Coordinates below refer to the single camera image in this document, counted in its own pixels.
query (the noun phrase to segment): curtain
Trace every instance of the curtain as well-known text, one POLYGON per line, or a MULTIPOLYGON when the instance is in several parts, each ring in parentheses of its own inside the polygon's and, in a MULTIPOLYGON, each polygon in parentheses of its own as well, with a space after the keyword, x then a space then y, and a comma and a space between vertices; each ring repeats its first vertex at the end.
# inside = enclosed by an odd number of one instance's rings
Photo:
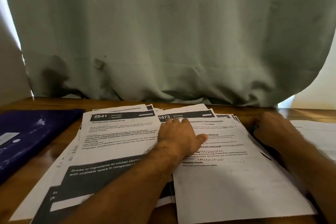
POLYGON ((273 106, 328 55, 335 0, 8 0, 34 95, 273 106))

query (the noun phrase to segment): wooden surface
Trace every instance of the wooden surface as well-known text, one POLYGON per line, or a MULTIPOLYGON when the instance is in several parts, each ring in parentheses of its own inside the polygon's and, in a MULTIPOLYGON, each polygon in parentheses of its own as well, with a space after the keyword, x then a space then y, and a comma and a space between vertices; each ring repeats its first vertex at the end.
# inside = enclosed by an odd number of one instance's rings
MULTIPOLYGON (((50 99, 32 98, 1 106, 0 113, 6 110, 36 110, 36 109, 73 109, 83 108, 85 111, 92 109, 117 107, 124 105, 136 105, 140 102, 131 101, 108 101, 108 100, 87 100, 87 99, 50 99)), ((154 107, 170 109, 185 106, 184 104, 153 103, 154 107)), ((257 107, 230 107, 208 105, 216 113, 233 113, 238 116, 243 124, 247 124, 250 118, 266 110, 277 111, 290 120, 314 120, 327 123, 336 123, 336 111, 334 110, 309 110, 309 109, 286 109, 286 108, 257 108, 257 107)), ((30 190, 43 176, 55 159, 61 154, 66 146, 75 137, 81 119, 70 125, 55 140, 45 147, 37 156, 32 158, 26 165, 21 167, 11 178, 0 186, 0 223, 7 223, 13 212, 27 196, 30 190)), ((16 221, 12 223, 29 223, 29 220, 16 221)), ((149 223, 177 223, 175 205, 169 204, 156 208, 149 223)), ((284 218, 267 218, 255 220, 237 220, 225 222, 231 223, 315 223, 313 216, 297 216, 284 218)))

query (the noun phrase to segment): person's left arm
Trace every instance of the person's left arm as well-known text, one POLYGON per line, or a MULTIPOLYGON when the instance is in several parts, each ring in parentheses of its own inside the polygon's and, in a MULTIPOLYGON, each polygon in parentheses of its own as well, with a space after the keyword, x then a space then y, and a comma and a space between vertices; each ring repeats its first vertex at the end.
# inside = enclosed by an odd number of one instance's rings
POLYGON ((94 194, 63 224, 147 223, 163 187, 186 156, 207 140, 196 136, 187 119, 168 119, 156 146, 129 171, 94 194))

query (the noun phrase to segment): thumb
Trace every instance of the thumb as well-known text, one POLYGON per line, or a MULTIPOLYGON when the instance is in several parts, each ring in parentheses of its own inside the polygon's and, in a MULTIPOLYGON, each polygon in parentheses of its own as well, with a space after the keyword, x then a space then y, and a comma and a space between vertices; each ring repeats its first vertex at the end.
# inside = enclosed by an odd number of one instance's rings
POLYGON ((196 136, 197 140, 202 144, 206 140, 208 140, 208 135, 207 134, 199 134, 196 136))

